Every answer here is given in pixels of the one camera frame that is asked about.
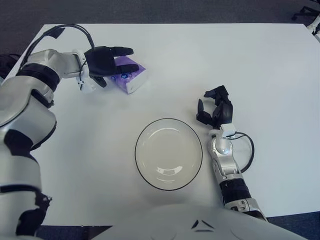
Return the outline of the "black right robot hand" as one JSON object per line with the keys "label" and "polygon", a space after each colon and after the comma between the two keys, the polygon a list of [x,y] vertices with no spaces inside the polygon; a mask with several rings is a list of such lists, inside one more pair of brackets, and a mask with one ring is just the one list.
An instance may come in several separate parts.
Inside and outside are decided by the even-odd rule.
{"label": "black right robot hand", "polygon": [[203,101],[199,99],[196,120],[211,126],[213,129],[219,129],[223,124],[231,124],[233,119],[233,105],[228,96],[229,93],[224,85],[206,91],[204,97],[214,100],[215,109],[212,114],[204,111]]}

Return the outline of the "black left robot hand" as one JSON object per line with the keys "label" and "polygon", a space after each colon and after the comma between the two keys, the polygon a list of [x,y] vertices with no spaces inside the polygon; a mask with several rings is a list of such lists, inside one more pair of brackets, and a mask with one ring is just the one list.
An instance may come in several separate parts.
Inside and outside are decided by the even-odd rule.
{"label": "black left robot hand", "polygon": [[84,53],[89,76],[102,88],[107,86],[104,77],[133,73],[139,70],[137,64],[116,65],[115,57],[132,55],[132,48],[97,46]]}

